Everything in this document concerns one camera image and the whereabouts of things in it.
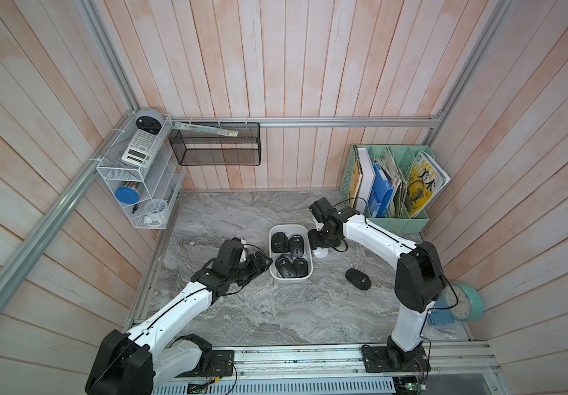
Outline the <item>white mouse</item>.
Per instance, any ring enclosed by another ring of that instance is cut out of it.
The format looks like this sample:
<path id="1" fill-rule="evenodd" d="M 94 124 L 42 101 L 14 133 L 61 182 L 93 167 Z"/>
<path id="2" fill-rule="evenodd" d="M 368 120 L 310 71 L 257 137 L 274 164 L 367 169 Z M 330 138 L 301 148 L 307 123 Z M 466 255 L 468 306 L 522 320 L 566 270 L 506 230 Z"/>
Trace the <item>white mouse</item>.
<path id="1" fill-rule="evenodd" d="M 328 250 L 323 248 L 318 248 L 313 251 L 315 258 L 322 259 L 328 256 Z"/>

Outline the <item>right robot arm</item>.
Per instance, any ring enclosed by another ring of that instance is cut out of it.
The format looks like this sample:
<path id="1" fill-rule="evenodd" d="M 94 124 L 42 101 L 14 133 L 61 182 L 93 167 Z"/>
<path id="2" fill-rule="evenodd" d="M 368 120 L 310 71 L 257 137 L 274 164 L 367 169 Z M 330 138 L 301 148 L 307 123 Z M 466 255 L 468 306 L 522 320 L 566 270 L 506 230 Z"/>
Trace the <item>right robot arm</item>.
<path id="1" fill-rule="evenodd" d="M 310 206 L 317 230 L 308 232 L 310 248 L 333 249 L 358 243 L 386 261 L 395 271 L 394 292 L 400 302 L 388 349 L 407 354 L 422 345 L 427 313 L 447 284 L 435 246 L 416 243 L 381 228 L 351 207 L 338 209 L 322 198 Z"/>

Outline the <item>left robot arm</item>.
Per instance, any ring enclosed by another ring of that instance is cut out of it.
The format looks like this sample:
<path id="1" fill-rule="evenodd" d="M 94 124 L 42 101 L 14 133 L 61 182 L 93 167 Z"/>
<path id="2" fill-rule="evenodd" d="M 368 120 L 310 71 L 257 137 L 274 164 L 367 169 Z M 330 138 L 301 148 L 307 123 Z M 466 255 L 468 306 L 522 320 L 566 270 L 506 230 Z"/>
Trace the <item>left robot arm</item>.
<path id="1" fill-rule="evenodd" d="M 94 360 L 87 394 L 150 394 L 178 376 L 207 377 L 229 373 L 231 364 L 213 355 L 202 337 L 182 329 L 218 299 L 230 296 L 232 285 L 244 288 L 272 265 L 260 248 L 249 251 L 239 238 L 225 240 L 168 304 L 126 332 L 104 337 Z"/>

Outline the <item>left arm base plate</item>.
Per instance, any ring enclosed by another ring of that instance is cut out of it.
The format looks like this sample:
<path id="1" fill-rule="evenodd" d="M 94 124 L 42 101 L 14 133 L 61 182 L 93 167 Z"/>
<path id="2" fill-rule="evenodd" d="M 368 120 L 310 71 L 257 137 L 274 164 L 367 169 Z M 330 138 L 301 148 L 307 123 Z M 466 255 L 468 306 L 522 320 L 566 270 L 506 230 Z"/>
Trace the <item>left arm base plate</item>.
<path id="1" fill-rule="evenodd" d="M 197 366 L 188 372 L 177 375 L 176 378 L 206 378 L 233 376 L 235 352 L 231 349 L 205 352 Z"/>

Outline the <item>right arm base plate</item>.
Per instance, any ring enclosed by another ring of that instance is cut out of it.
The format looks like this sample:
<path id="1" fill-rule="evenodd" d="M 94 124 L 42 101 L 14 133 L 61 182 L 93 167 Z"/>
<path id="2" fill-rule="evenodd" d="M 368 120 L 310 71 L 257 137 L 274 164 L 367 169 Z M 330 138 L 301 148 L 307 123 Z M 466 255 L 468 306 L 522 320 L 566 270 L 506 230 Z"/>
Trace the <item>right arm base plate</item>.
<path id="1" fill-rule="evenodd" d="M 422 343 L 410 352 L 405 352 L 399 347 L 363 345 L 361 355 L 367 373 L 413 372 L 426 374 L 430 371 L 428 355 Z"/>

